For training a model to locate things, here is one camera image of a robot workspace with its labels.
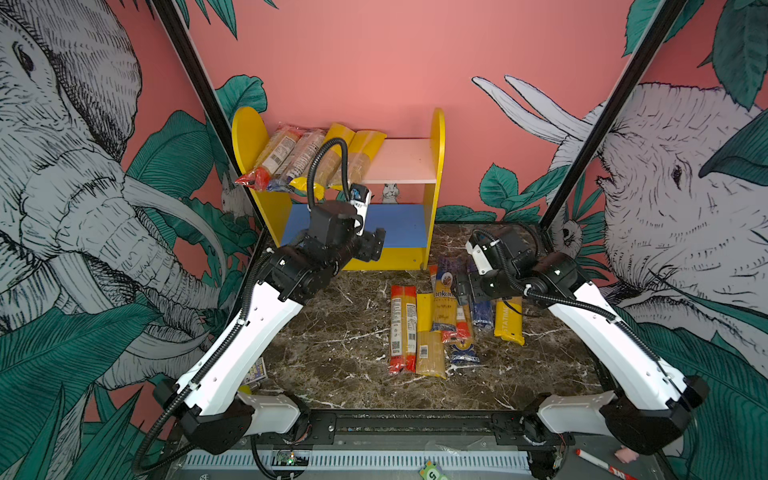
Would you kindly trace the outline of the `red-ended labelled spaghetti bag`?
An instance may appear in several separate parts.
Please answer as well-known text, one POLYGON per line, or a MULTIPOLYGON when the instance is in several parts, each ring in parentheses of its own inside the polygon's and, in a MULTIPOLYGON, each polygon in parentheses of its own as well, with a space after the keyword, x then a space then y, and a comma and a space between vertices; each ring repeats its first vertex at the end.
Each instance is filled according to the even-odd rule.
POLYGON ((469 324, 466 319, 465 311, 463 306, 459 303, 458 297, 456 296, 458 287, 457 287, 457 279, 454 276, 454 284, 452 287, 453 293, 458 301, 458 310, 457 310, 457 325, 458 325, 458 334, 456 338, 448 339, 447 337, 443 336, 442 333, 442 342, 443 343, 451 343, 455 341, 464 341, 470 338, 470 329, 469 324))

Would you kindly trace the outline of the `blue yellow crest spaghetti bag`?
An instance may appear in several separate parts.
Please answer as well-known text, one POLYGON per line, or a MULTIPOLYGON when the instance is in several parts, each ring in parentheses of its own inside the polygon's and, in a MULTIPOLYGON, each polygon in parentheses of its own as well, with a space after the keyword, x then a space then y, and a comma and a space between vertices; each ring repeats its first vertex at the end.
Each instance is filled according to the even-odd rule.
POLYGON ((448 344, 449 361, 453 366, 477 366, 480 357, 472 340, 455 341, 448 344))

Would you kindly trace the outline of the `green white sticker tag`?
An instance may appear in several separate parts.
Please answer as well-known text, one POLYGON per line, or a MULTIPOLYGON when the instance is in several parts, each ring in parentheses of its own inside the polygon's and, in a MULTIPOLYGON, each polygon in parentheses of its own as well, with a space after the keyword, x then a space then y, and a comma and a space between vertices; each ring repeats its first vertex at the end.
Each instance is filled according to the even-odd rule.
POLYGON ((428 461, 419 474, 423 480, 449 480, 449 477, 432 461, 428 461))

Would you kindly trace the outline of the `pink eraser piece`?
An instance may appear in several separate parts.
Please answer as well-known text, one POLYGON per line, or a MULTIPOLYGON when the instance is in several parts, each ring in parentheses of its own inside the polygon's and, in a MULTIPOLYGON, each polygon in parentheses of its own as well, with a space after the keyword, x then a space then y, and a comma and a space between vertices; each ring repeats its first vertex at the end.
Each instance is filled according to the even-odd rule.
POLYGON ((615 453, 614 456, 623 464, 629 464, 639 459, 640 454, 635 452, 634 450, 626 447, 621 446, 615 453))

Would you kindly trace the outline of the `yellow Pastatime spaghetti bag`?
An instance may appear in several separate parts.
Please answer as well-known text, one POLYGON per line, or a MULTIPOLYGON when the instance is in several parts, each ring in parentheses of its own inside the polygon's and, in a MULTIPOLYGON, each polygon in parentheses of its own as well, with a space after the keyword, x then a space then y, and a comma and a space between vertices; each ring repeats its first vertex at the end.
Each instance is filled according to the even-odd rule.
POLYGON ((523 335, 523 300, 515 296, 498 300, 495 307, 494 336, 505 341, 525 345, 523 335))

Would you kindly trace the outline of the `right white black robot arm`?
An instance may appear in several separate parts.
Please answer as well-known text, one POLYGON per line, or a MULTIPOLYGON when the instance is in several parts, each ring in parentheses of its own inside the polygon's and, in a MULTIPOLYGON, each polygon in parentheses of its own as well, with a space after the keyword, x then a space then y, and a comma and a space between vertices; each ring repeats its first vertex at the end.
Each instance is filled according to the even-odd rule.
POLYGON ((521 419, 529 442, 585 433, 611 436, 639 454, 683 437, 710 388, 652 351, 609 305, 577 262, 562 252, 535 255, 517 232, 475 229, 465 244, 476 266, 453 286, 460 300, 520 296, 567 325, 608 370, 617 387, 582 396, 544 395, 521 419))

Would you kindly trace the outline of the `white perforated vent strip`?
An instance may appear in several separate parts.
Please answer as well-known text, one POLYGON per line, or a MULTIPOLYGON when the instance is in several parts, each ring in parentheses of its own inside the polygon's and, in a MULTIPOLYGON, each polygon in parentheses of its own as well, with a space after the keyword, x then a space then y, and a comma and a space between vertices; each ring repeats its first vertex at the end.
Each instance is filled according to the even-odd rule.
POLYGON ((362 451, 299 450, 262 452, 262 463, 272 470, 307 468, 311 471, 419 470, 432 463, 444 471, 528 474, 528 454, 522 451, 362 451))

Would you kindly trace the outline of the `Ankara spaghetti bag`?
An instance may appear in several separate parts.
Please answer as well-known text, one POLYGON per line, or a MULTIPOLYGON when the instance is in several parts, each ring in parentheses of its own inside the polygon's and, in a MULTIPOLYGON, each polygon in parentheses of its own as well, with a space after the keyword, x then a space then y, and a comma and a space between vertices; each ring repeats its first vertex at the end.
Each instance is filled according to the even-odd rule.
POLYGON ((448 339, 456 338, 458 301, 452 290, 454 276, 438 265, 431 265, 429 269, 433 285, 432 330, 442 332, 448 339))

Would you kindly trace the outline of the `red white marker pen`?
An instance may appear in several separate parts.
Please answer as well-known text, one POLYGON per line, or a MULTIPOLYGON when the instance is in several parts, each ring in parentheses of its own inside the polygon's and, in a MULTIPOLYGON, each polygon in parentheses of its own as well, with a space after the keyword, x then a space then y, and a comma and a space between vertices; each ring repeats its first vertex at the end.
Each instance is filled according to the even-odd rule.
POLYGON ((611 475, 617 477, 618 479, 621 479, 621 480, 637 480, 636 477, 634 477, 634 476, 632 476, 632 475, 630 475, 628 473, 625 473, 625 472, 619 470, 618 468, 616 468, 616 467, 610 465, 609 463, 607 463, 606 461, 601 460, 598 457, 596 457, 596 456, 594 456, 594 455, 584 451, 583 449, 576 449, 575 450, 575 454, 578 457, 580 457, 581 459, 583 459, 584 461, 587 461, 590 464, 592 464, 592 465, 594 465, 594 466, 596 466, 596 467, 598 467, 598 468, 600 468, 600 469, 610 473, 611 475))

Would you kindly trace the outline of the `blue yellow-ended spaghetti bag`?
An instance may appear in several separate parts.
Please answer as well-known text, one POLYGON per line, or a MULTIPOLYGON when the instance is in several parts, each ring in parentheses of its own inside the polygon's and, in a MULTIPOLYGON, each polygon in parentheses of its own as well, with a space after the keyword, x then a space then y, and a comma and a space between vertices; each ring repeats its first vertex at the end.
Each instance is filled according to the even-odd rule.
POLYGON ((267 190, 269 192, 287 192, 291 182, 301 177, 309 168, 318 149, 324 143, 325 135, 326 131, 323 129, 307 130, 300 137, 284 164, 278 168, 277 173, 269 181, 267 190))

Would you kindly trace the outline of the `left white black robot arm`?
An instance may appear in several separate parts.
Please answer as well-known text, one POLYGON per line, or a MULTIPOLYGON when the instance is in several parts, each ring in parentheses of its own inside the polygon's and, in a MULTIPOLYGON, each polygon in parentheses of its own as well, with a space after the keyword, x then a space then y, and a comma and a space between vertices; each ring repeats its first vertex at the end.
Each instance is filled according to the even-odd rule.
POLYGON ((243 437, 286 433, 296 424, 301 409, 292 398, 246 395, 239 387, 276 334, 351 260, 380 259, 386 232, 365 228, 371 192, 348 179, 342 187, 342 201, 317 202, 307 193, 310 223, 302 236, 247 272, 241 308, 213 347, 177 381, 157 386, 164 411, 138 447, 135 476, 194 449, 217 455, 243 437))

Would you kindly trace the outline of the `blue Barilla spaghetti box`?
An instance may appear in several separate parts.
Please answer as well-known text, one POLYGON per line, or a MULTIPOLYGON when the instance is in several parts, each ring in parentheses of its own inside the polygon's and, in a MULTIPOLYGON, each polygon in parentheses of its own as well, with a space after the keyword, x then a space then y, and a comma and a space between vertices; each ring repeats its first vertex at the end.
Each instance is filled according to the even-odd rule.
POLYGON ((470 298, 470 314, 473 326, 480 331, 490 331, 494 327, 494 307, 490 301, 475 301, 474 293, 470 298))

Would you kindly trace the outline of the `small colourful card box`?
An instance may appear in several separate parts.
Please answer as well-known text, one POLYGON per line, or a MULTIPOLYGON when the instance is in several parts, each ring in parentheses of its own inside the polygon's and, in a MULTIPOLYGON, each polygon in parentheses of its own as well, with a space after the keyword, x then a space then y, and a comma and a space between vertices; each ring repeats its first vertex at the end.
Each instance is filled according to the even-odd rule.
POLYGON ((243 383, 249 386, 256 385, 268 377, 263 358, 259 358, 248 370, 243 383))

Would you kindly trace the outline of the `yellow shelf pink blue boards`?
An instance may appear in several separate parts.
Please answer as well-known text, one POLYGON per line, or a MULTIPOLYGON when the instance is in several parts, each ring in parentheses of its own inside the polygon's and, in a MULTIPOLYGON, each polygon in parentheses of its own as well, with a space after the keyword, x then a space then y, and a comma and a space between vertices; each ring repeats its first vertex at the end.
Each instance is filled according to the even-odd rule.
MULTIPOLYGON (((377 262, 351 261, 348 270, 424 270, 429 261, 446 150, 446 120, 441 108, 433 112, 428 138, 386 139, 363 179, 368 187, 385 184, 421 185, 423 200, 413 204, 374 203, 366 228, 386 231, 377 262)), ((309 225, 305 205, 283 192, 248 191, 277 246, 292 240, 309 225)))

